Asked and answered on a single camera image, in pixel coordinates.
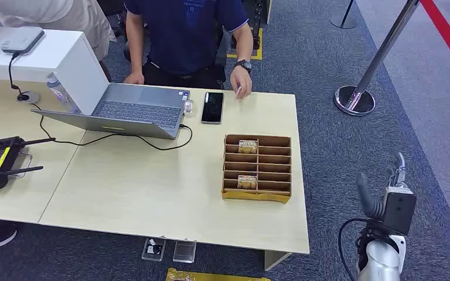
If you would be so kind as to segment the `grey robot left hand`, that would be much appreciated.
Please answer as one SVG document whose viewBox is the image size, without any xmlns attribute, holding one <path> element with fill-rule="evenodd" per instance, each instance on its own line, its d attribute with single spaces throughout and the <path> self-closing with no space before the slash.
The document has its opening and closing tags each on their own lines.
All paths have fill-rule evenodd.
<svg viewBox="0 0 450 281">
<path fill-rule="evenodd" d="M 405 175 L 406 168 L 404 156 L 401 152 L 397 152 L 394 156 L 393 167 L 390 169 L 388 186 L 385 188 L 384 198 L 382 200 L 377 200 L 370 194 L 365 174 L 357 174 L 356 186 L 359 192 L 362 210 L 366 217 L 379 221 L 384 220 L 387 199 L 391 195 L 410 194 L 410 190 L 404 182 Z"/>
</svg>

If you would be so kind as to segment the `person's right hand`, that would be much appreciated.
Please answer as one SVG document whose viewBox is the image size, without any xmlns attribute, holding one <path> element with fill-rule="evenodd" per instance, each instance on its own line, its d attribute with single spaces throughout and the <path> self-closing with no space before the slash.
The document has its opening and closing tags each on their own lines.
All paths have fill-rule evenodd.
<svg viewBox="0 0 450 281">
<path fill-rule="evenodd" d="M 124 80 L 124 84 L 143 85 L 144 82 L 145 82 L 145 77 L 141 71 L 132 72 Z"/>
</svg>

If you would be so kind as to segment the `person's left hand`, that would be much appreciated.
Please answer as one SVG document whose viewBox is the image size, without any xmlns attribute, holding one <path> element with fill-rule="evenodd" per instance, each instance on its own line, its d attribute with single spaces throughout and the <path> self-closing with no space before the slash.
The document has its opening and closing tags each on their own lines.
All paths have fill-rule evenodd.
<svg viewBox="0 0 450 281">
<path fill-rule="evenodd" d="M 230 82 L 236 99 L 241 100 L 248 97 L 252 92 L 252 80 L 248 71 L 241 66 L 233 69 L 230 75 Z"/>
</svg>

